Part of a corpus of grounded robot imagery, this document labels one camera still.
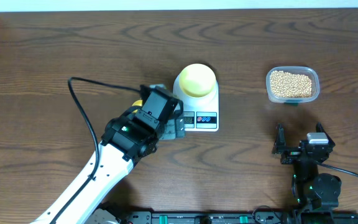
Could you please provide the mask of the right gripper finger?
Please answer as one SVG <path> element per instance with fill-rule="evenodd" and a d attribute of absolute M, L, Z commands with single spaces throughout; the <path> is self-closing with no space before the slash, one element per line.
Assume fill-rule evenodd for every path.
<path fill-rule="evenodd" d="M 286 146 L 284 128 L 281 124 L 278 124 L 276 129 L 277 129 L 277 135 L 276 135 L 274 146 L 276 150 L 281 150 L 281 148 Z"/>
<path fill-rule="evenodd" d="M 331 139 L 331 137 L 329 136 L 329 134 L 324 130 L 323 125 L 322 125 L 320 122 L 318 122 L 318 123 L 316 124 L 315 129 L 316 129 L 316 132 L 317 132 L 317 133 L 324 133 L 324 134 L 326 135 L 326 137 L 327 137 L 327 139 L 328 139 L 328 144 L 329 144 L 329 145 L 334 145 L 334 141 Z"/>

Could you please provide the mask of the yellow measuring scoop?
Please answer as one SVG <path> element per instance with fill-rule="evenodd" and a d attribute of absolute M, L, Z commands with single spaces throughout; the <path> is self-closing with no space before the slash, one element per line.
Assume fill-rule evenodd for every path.
<path fill-rule="evenodd" d="M 132 113 L 136 113 L 138 109 L 143 106 L 143 100 L 137 100 L 132 104 L 132 107 L 135 107 L 135 110 Z"/>

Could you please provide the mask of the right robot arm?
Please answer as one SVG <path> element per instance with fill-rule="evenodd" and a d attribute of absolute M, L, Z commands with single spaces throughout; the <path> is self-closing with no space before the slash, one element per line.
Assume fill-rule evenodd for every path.
<path fill-rule="evenodd" d="M 339 206 L 342 182 L 335 175 L 318 171 L 334 146 L 321 123 L 297 146 L 287 146 L 284 128 L 277 125 L 272 153 L 281 155 L 281 164 L 293 166 L 291 192 L 298 201 L 297 207 L 283 214 L 283 223 L 334 223 L 332 210 Z"/>

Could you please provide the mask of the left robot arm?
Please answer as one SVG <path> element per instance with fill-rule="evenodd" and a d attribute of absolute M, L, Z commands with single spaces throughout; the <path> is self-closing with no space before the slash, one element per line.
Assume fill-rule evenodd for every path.
<path fill-rule="evenodd" d="M 87 165 L 35 223 L 84 223 L 109 191 L 157 150 L 169 120 L 183 102 L 168 90 L 142 86 L 142 106 L 131 106 L 106 125 Z"/>

